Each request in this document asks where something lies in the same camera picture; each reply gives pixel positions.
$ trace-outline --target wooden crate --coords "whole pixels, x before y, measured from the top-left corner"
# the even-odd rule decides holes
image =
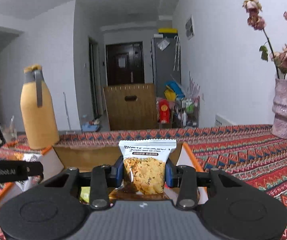
[[[104,88],[110,130],[157,128],[154,84],[128,84]]]

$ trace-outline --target cardboard box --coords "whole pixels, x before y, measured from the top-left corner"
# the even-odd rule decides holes
[[[118,146],[97,148],[49,147],[41,152],[36,161],[40,161],[44,167],[45,181],[69,167],[76,167],[79,168],[80,172],[87,172],[102,164],[113,165],[120,155]],[[188,165],[194,167],[196,171],[202,171],[186,143],[177,143],[177,148],[170,154],[169,158],[176,165]],[[7,183],[0,193],[0,206],[22,192],[23,190],[18,183]],[[165,192],[176,202],[178,189],[165,188]],[[204,203],[208,200],[206,190],[199,188],[199,192],[199,203]]]
[[[80,172],[91,171],[94,167],[102,164],[113,165],[121,155],[118,146],[98,148],[55,147],[55,151],[65,168],[76,167],[79,168]],[[187,165],[194,167],[196,171],[203,172],[187,143],[178,142],[176,149],[169,155],[169,158],[177,166]],[[165,187],[165,193],[174,203],[177,201],[178,192],[178,188]],[[208,200],[207,191],[205,188],[199,187],[199,192],[199,204],[203,204]]]
[[[29,161],[33,159],[33,161],[41,162],[44,169],[44,181],[57,175],[64,169],[64,166],[52,147],[47,147],[44,150],[35,153],[21,154],[16,152],[16,154],[22,155],[20,158],[21,160]],[[19,182],[6,183],[5,187],[0,192],[0,206],[23,191],[30,189],[32,186],[33,184],[24,185],[23,183]]]

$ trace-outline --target snack package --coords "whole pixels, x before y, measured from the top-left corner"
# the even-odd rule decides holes
[[[176,140],[169,139],[120,141],[125,166],[122,191],[137,195],[163,193],[165,163],[176,146]]]

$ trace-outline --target red bottle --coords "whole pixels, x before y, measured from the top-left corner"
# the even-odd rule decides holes
[[[170,122],[169,103],[166,99],[162,99],[159,101],[159,119],[160,123]]]

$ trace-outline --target orange bottle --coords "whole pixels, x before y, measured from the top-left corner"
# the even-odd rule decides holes
[[[40,65],[24,69],[20,108],[31,149],[43,149],[59,141],[54,108]]]

